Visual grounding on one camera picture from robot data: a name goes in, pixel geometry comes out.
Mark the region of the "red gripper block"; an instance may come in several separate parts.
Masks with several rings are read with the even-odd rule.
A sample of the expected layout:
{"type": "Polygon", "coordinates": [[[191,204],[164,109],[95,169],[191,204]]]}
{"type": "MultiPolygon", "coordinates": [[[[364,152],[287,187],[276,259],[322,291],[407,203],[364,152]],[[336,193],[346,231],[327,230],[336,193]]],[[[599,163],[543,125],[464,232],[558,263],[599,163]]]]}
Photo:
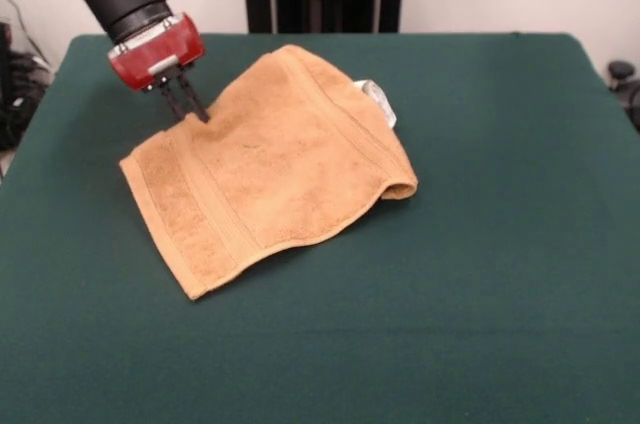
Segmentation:
{"type": "MultiPolygon", "coordinates": [[[[186,13],[171,15],[150,28],[113,47],[107,57],[112,69],[126,86],[135,91],[147,90],[169,70],[185,67],[205,54],[204,41],[193,20],[186,13]]],[[[185,74],[177,77],[189,105],[204,123],[209,114],[185,74]]],[[[186,110],[169,84],[159,90],[177,121],[186,117],[186,110]]]]}

